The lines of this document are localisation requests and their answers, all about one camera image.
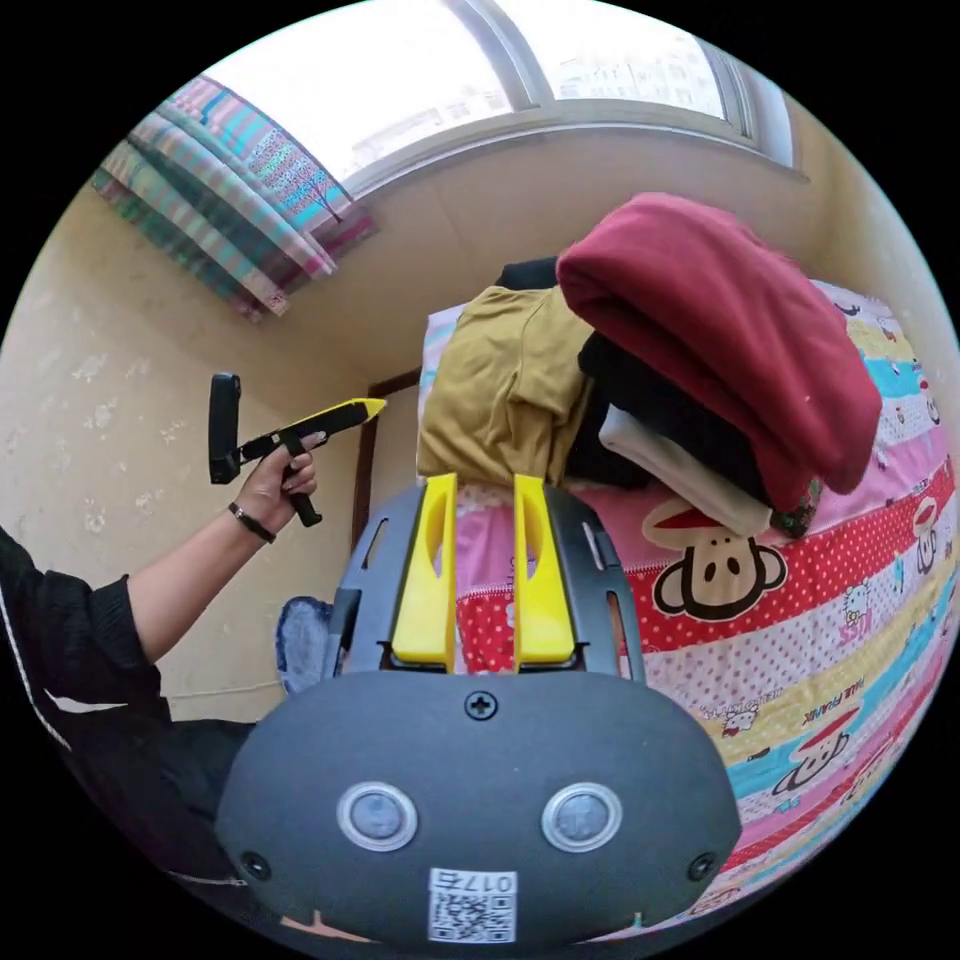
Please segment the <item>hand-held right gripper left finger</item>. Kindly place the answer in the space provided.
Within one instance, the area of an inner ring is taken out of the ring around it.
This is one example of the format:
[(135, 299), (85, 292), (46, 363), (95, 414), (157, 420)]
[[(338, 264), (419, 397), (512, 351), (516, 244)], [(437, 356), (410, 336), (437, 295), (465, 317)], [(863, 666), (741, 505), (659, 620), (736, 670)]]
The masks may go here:
[(403, 593), (391, 648), (402, 665), (456, 663), (456, 475), (418, 489)]

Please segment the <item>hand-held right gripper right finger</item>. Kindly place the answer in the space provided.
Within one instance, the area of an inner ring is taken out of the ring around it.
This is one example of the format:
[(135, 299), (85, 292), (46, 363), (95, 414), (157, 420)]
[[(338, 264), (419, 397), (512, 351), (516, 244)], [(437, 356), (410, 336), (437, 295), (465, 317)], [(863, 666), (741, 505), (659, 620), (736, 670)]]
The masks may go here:
[(543, 480), (518, 474), (513, 492), (513, 662), (563, 665), (575, 639)]

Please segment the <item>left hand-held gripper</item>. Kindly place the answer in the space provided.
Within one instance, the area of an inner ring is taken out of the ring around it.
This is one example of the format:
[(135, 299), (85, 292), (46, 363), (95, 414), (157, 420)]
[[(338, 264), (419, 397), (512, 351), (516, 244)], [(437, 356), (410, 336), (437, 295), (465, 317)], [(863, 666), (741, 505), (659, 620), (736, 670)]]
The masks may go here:
[[(281, 427), (272, 433), (260, 435), (236, 449), (236, 466), (245, 466), (253, 460), (262, 460), (277, 449), (285, 449), (291, 458), (305, 455), (305, 440), (314, 438), (318, 442), (313, 448), (325, 445), (332, 437), (345, 431), (362, 427), (375, 420), (384, 410), (386, 401), (379, 398), (354, 398), (349, 401), (318, 411), (295, 423)], [(289, 495), (296, 516), (306, 528), (314, 527), (322, 521), (322, 515), (313, 506), (310, 497), (303, 493)], [(251, 517), (236, 503), (236, 520), (245, 528), (265, 528), (257, 526)]]

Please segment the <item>person's left hand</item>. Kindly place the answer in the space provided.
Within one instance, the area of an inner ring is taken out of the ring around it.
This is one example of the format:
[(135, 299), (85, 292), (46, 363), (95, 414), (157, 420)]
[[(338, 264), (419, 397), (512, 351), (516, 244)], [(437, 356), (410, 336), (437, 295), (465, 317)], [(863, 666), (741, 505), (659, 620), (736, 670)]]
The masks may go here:
[(295, 517), (292, 498), (312, 496), (317, 489), (313, 450), (326, 440), (323, 432), (308, 435), (303, 451), (294, 455), (283, 444), (253, 469), (234, 502), (237, 507), (275, 538)]

